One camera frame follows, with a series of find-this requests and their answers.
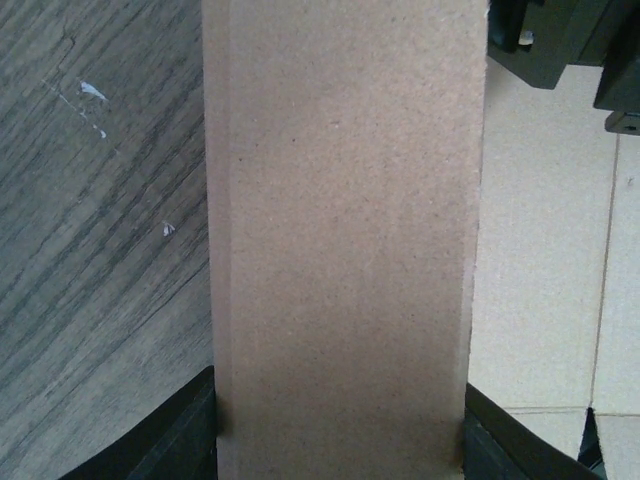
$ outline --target wooden table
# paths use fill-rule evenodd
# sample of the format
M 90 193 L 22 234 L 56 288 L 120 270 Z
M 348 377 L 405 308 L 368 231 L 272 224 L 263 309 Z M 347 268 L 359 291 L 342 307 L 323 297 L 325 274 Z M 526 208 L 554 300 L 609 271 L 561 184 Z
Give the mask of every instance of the wooden table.
M 2 479 L 64 474 L 211 363 L 200 23 L 0 6 Z

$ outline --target wood grain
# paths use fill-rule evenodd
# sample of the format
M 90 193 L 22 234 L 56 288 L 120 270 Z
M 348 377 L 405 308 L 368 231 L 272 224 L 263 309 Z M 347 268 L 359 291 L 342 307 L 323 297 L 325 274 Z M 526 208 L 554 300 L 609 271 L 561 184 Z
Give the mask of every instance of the wood grain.
M 198 0 L 0 6 L 0 478 L 64 474 L 211 362 L 200 30 Z

